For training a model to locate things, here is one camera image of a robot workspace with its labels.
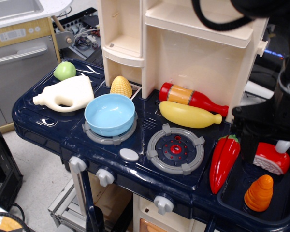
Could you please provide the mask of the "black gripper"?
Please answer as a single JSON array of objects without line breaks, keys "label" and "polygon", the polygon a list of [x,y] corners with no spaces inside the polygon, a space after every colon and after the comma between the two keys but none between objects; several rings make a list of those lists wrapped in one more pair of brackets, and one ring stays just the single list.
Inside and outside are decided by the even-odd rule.
[{"label": "black gripper", "polygon": [[290,141],[290,96],[235,107],[231,131],[241,136],[242,159],[253,163],[259,140],[273,138]]}]

